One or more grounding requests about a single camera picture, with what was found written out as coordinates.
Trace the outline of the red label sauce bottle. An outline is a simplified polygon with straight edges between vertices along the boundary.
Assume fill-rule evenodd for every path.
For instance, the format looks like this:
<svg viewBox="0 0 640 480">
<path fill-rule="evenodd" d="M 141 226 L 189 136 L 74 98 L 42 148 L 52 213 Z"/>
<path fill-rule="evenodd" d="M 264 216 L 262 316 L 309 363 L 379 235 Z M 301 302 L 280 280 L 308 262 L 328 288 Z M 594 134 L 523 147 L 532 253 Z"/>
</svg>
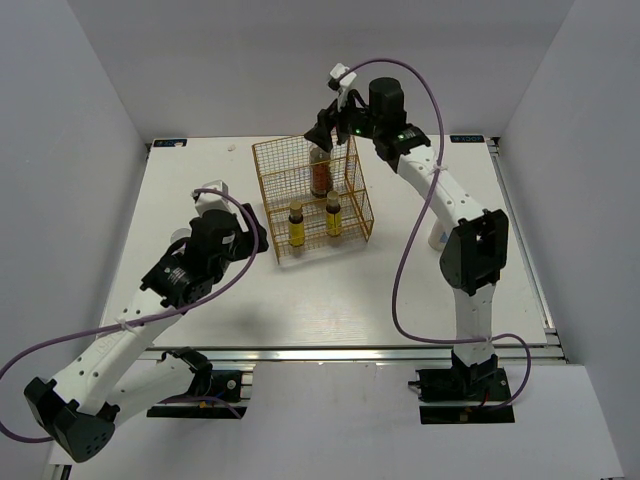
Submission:
<svg viewBox="0 0 640 480">
<path fill-rule="evenodd" d="M 309 151 L 311 172 L 311 193 L 317 198 L 325 198 L 332 190 L 331 154 L 320 147 L 312 147 Z"/>
</svg>

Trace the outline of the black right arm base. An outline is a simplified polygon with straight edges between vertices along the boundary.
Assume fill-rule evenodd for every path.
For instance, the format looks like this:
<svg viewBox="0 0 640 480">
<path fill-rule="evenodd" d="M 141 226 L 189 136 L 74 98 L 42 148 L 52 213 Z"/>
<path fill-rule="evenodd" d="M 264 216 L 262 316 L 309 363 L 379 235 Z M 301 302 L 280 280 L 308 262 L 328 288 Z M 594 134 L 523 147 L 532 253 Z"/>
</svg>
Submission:
<svg viewBox="0 0 640 480">
<path fill-rule="evenodd" d="M 513 424 L 511 405 L 499 407 L 511 398 L 503 368 L 475 386 L 466 386 L 454 370 L 427 368 L 416 371 L 408 388 L 418 397 L 422 425 L 497 425 Z"/>
</svg>

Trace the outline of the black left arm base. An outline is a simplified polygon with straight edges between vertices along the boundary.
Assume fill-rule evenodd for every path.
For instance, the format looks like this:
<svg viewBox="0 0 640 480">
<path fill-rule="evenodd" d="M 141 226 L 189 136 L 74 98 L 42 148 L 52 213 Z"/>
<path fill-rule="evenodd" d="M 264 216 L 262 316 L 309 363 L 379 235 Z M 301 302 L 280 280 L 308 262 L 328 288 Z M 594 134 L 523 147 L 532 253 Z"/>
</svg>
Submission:
<svg viewBox="0 0 640 480">
<path fill-rule="evenodd" d="M 214 365 L 191 348 L 164 351 L 158 363 L 182 360 L 194 374 L 187 391 L 149 408 L 147 418 L 241 420 L 248 408 L 253 371 Z"/>
</svg>

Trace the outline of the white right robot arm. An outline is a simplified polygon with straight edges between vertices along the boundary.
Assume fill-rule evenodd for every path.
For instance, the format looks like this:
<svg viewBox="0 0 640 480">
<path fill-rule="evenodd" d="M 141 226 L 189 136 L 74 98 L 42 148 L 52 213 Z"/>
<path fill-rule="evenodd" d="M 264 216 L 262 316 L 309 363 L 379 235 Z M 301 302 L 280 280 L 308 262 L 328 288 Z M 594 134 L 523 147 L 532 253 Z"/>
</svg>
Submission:
<svg viewBox="0 0 640 480">
<path fill-rule="evenodd" d="M 333 73 L 328 82 L 337 94 L 321 110 L 306 140 L 326 152 L 349 137 L 373 142 L 376 154 L 424 199 L 436 223 L 436 237 L 445 240 L 440 270 L 453 290 L 456 337 L 452 342 L 453 390 L 472 399 L 484 391 L 497 369 L 492 344 L 493 297 L 506 265 L 509 220 L 501 209 L 476 201 L 445 169 L 444 145 L 407 120 L 404 92 L 398 80 L 374 79 L 369 98 L 354 88 L 353 73 Z"/>
</svg>

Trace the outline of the yellow label bottle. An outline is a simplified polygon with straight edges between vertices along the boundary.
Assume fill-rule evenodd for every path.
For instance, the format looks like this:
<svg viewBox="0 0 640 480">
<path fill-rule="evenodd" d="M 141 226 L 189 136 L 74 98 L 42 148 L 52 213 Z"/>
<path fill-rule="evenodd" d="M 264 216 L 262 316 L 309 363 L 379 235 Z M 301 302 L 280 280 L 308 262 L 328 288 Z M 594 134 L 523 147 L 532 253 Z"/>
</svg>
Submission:
<svg viewBox="0 0 640 480">
<path fill-rule="evenodd" d="M 339 194 L 332 190 L 326 196 L 326 229 L 327 234 L 337 237 L 342 232 L 341 204 Z"/>
<path fill-rule="evenodd" d="M 289 244 L 292 247 L 300 247 L 305 242 L 304 215 L 302 204 L 294 200 L 289 205 Z"/>
</svg>

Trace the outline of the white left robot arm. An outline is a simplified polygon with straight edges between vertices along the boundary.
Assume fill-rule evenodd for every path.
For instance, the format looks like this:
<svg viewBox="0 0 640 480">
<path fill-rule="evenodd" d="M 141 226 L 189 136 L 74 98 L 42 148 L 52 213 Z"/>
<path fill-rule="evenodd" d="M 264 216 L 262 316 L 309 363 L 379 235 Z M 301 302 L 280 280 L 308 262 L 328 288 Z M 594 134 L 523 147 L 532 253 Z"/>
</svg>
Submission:
<svg viewBox="0 0 640 480">
<path fill-rule="evenodd" d="M 96 456 L 118 426 L 157 403 L 196 401 L 210 394 L 212 364 L 191 347 L 162 354 L 147 372 L 125 373 L 188 306 L 208 297 L 229 265 L 269 247 L 250 204 L 233 213 L 225 203 L 202 203 L 191 233 L 175 241 L 142 278 L 112 331 L 51 379 L 36 377 L 24 389 L 37 423 L 77 463 Z"/>
</svg>

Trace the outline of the white bead jar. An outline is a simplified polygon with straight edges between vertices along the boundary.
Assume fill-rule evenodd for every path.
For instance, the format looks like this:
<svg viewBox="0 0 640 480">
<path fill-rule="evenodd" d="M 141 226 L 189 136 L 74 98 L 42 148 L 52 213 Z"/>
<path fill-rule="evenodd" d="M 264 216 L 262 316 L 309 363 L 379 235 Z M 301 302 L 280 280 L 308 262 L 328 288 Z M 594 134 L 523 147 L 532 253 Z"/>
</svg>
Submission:
<svg viewBox="0 0 640 480">
<path fill-rule="evenodd" d="M 448 234 L 442 222 L 436 220 L 428 237 L 429 246 L 435 251 L 443 251 L 448 241 Z"/>
</svg>

